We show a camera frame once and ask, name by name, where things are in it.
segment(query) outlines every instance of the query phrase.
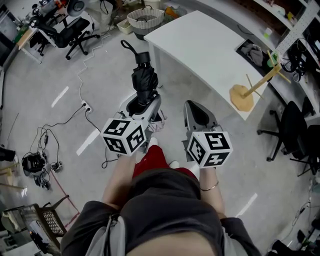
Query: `black and white cube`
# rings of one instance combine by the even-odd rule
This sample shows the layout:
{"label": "black and white cube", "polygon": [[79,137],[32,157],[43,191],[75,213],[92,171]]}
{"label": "black and white cube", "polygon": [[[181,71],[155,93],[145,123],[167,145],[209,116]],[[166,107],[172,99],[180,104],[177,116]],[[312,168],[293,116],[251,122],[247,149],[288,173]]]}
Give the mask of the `black and white cube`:
{"label": "black and white cube", "polygon": [[193,132],[187,151],[200,168],[222,166],[233,151],[226,131]]}
{"label": "black and white cube", "polygon": [[147,140],[143,122],[109,118],[100,134],[110,151],[131,156]]}

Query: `power outlet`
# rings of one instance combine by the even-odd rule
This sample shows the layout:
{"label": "power outlet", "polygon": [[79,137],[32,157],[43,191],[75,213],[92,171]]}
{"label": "power outlet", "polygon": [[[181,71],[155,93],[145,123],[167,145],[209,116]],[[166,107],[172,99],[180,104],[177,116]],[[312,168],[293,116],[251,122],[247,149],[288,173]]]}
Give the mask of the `power outlet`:
{"label": "power outlet", "polygon": [[92,109],[92,107],[91,107],[85,100],[81,101],[81,104],[84,105],[85,109],[86,109],[89,113],[91,113],[91,112],[94,111],[94,110]]}

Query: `wall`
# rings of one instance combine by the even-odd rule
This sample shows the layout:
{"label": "wall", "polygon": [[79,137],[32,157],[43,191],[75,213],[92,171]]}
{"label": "wall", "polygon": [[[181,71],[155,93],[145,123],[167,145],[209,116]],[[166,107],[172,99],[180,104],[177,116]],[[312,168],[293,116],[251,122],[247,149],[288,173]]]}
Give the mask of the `wall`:
{"label": "wall", "polygon": [[15,18],[22,20],[32,11],[32,5],[37,2],[38,0],[6,0],[4,4]]}

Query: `floor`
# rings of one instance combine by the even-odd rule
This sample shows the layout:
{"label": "floor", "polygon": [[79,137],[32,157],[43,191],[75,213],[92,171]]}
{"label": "floor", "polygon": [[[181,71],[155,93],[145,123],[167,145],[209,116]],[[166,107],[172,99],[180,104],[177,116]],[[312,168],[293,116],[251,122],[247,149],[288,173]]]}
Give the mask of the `floor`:
{"label": "floor", "polygon": [[[100,129],[108,118],[113,117],[121,103],[135,93],[131,80],[132,69],[136,67],[135,58],[121,46],[120,40],[130,42],[137,52],[148,50],[147,42],[138,40],[134,34],[124,35],[117,30],[111,34],[103,40],[103,47],[95,50],[95,57],[86,62],[88,69],[81,75],[84,82],[81,95],[94,109],[89,118]],[[86,47],[91,50],[99,44],[99,40],[93,39]],[[67,48],[49,47],[41,65],[20,52],[6,74],[0,143],[16,150],[19,159],[30,151],[37,127],[63,123],[81,106],[81,83],[77,72],[84,68],[83,61],[87,57],[78,51],[67,61],[64,58],[67,51]],[[161,56],[161,66],[164,86],[158,92],[162,97],[161,109],[168,119],[164,129],[154,136],[167,161],[177,160],[181,166],[186,166],[181,143],[186,137],[183,106],[186,100],[203,104],[229,132],[234,148],[227,163],[217,169],[227,216],[239,216],[253,242],[264,253],[278,235],[284,238],[288,234],[286,231],[297,210],[309,198],[310,174],[297,177],[303,165],[290,161],[282,153],[274,162],[267,162],[266,158],[277,140],[266,134],[258,136],[256,132],[259,128],[276,130],[276,122],[269,115],[269,110],[281,110],[280,101],[267,87],[263,99],[244,121],[217,93],[169,56]],[[67,92],[52,107],[53,101],[67,86]],[[105,146],[99,136],[82,154],[76,154],[94,130],[85,119],[84,111],[68,124],[52,128],[59,142],[59,160],[63,162],[63,170],[54,175],[79,211],[86,202],[101,199],[115,166],[115,162],[110,162],[106,169],[101,168],[105,160]],[[53,162],[57,157],[57,144],[52,136],[49,137],[47,152]],[[107,157],[111,160],[116,156],[109,152]],[[27,192],[23,194],[15,190],[9,195],[1,192],[2,200],[8,202],[9,196],[14,199],[14,203],[7,203],[8,207],[33,203],[41,206],[64,196],[52,175],[49,191],[37,187],[32,178],[23,175],[22,170],[15,181],[27,186]],[[241,214],[246,205],[249,205],[248,209]],[[77,213],[68,201],[63,202],[57,212],[64,224]],[[314,212],[310,212],[310,220],[313,215]],[[285,242],[290,242],[295,234],[292,232]]]}

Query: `white desk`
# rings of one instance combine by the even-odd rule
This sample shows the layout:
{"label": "white desk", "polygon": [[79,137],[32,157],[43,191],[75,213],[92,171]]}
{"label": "white desk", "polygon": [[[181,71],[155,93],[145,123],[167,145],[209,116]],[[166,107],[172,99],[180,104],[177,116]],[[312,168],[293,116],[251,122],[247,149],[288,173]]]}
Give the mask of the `white desk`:
{"label": "white desk", "polygon": [[[194,11],[147,34],[144,39],[149,42],[151,62],[160,86],[163,85],[160,51],[163,51],[219,93],[244,120],[248,118],[253,108],[250,112],[238,111],[230,101],[229,90],[235,84],[250,88],[246,74],[252,84],[262,76],[236,53],[244,42],[241,36],[202,12]],[[262,94],[266,86],[267,83],[257,91]],[[254,107],[260,97],[256,93],[252,95]]]}

